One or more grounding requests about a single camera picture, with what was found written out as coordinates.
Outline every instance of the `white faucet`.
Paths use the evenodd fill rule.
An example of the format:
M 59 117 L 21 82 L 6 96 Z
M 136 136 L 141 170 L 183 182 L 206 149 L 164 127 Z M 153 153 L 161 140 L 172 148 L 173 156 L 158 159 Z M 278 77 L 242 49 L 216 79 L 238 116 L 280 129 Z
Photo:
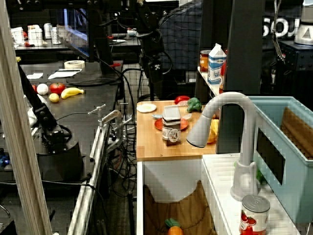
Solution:
M 235 168 L 231 195 L 241 201 L 246 195 L 257 195 L 257 165 L 253 162 L 256 113 L 252 101 L 237 92 L 222 93 L 208 102 L 197 123 L 187 136 L 187 141 L 199 148 L 204 148 L 210 133 L 210 125 L 215 111 L 225 104 L 238 104 L 245 112 L 244 131 L 241 141 L 240 157 Z

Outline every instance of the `white cabinet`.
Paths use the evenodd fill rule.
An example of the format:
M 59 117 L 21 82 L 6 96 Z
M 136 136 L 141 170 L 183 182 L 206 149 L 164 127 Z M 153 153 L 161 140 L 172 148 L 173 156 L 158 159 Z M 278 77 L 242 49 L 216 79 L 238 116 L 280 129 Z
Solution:
M 144 235 L 143 186 L 156 202 L 177 202 L 201 180 L 218 235 L 238 235 L 241 203 L 230 195 L 238 154 L 204 155 L 201 159 L 137 163 L 137 235 Z M 260 196 L 271 203 L 267 235 L 300 235 L 268 185 Z

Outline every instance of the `monitor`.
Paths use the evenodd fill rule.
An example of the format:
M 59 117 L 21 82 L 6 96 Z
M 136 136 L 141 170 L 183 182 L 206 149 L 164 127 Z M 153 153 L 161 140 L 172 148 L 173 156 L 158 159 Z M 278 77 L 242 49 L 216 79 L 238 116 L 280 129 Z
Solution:
M 90 28 L 86 18 L 76 9 L 64 9 L 65 43 L 89 61 L 93 61 L 93 42 L 88 36 Z
M 103 23 L 101 15 L 85 9 L 63 9 L 62 18 L 62 43 L 86 61 L 99 62 L 101 68 L 101 72 L 89 71 L 86 68 L 76 74 L 74 79 L 67 79 L 67 82 L 72 85 L 76 83 L 78 86 L 93 86 L 112 80 L 114 71 L 101 62 L 113 64 L 106 28 L 98 26 Z

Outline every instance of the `shelf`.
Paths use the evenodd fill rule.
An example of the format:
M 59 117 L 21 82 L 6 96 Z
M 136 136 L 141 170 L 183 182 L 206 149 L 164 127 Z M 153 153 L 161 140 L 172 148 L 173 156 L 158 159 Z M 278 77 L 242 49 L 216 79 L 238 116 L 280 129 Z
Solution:
M 208 203 L 219 235 L 239 235 L 242 203 L 230 195 L 234 178 L 234 162 L 239 154 L 204 155 L 208 175 Z M 285 209 L 268 184 L 261 185 L 259 196 L 270 201 L 266 235 L 300 235 Z
M 207 85 L 209 86 L 210 90 L 212 91 L 212 93 L 214 94 L 214 96 L 217 96 L 220 94 L 220 86 L 219 85 L 211 85 L 208 81 L 207 81 L 207 72 L 200 72 L 200 67 L 198 67 L 198 71 L 200 73 L 200 75 L 202 76 L 202 78 L 205 80 L 205 82 L 207 83 Z

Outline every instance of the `white egg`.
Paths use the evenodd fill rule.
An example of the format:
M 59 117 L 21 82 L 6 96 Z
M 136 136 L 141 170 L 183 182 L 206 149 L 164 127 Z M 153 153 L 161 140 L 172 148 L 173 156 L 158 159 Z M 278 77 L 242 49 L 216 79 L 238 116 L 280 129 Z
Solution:
M 46 84 L 39 84 L 38 87 L 37 87 L 37 93 L 40 94 L 40 95 L 45 95 L 47 94 L 49 91 L 49 88 Z

